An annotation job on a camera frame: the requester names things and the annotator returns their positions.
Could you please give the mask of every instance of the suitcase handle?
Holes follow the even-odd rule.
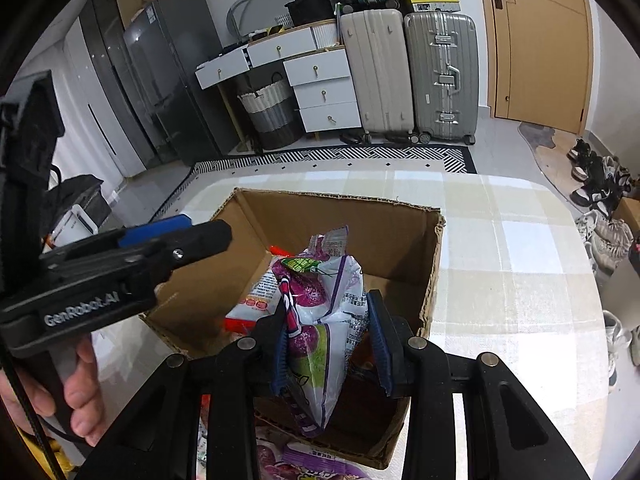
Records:
[[[454,91],[451,93],[457,94],[458,92],[460,92],[460,70],[458,70],[456,67],[448,63],[447,63],[447,68],[453,72]]]

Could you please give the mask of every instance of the rug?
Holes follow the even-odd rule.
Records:
[[[407,148],[388,148],[386,146],[323,146],[322,148],[297,148],[269,152],[264,155],[233,155],[222,160],[198,162],[169,198],[155,212],[151,221],[161,218],[172,203],[184,192],[196,176],[211,171],[223,171],[230,168],[248,168],[283,162],[303,162],[306,160],[345,160],[376,158],[412,158],[423,160],[441,160],[447,173],[477,173],[471,152],[466,146],[448,144],[429,144],[428,146],[409,146]]]
[[[520,123],[518,131],[529,143],[540,171],[569,202],[574,204],[569,195],[581,187],[582,183],[571,176],[573,165],[566,154],[575,146],[578,136],[549,126],[524,122]],[[584,212],[588,210],[575,204],[574,206]]]

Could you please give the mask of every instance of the gray refrigerator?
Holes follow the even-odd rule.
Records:
[[[217,88],[195,70],[222,51],[205,0],[156,0],[124,31],[145,106],[188,165],[224,157],[239,142]]]

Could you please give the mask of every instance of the drawer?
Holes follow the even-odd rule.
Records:
[[[244,49],[236,48],[201,65],[201,68],[196,70],[196,77],[200,87],[204,89],[248,70],[249,64],[246,62]]]
[[[308,132],[337,130],[338,128],[357,128],[362,126],[360,112],[356,103],[316,106],[300,110],[302,122]]]
[[[310,28],[285,32],[268,40],[250,44],[246,50],[253,66],[260,66],[278,59],[285,59],[316,49],[316,42]]]
[[[293,87],[300,108],[356,102],[356,92],[350,77],[328,79]]]
[[[291,59],[284,63],[284,70],[287,71],[291,86],[337,77],[351,77],[347,54],[343,48]]]

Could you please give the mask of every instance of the wooden door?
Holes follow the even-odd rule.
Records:
[[[495,116],[580,133],[591,90],[587,1],[491,1]]]

